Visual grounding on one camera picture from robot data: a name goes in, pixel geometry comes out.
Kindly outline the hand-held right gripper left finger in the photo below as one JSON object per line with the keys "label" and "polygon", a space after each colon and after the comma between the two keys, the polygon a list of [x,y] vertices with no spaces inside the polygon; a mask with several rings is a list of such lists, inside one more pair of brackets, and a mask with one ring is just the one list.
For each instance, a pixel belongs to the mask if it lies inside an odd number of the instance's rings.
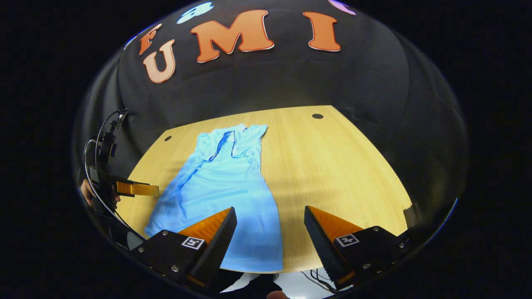
{"label": "hand-held right gripper left finger", "polygon": [[230,207],[178,233],[161,230],[131,249],[131,254],[180,287],[209,292],[236,227],[236,211]]}

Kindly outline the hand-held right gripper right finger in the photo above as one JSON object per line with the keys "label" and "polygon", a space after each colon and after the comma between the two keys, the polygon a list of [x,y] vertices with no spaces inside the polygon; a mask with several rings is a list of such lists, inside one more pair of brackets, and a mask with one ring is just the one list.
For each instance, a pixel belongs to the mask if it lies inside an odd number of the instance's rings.
{"label": "hand-held right gripper right finger", "polygon": [[408,230],[394,233],[379,223],[359,225],[314,206],[304,208],[304,225],[336,291],[359,288],[388,274],[411,247]]}

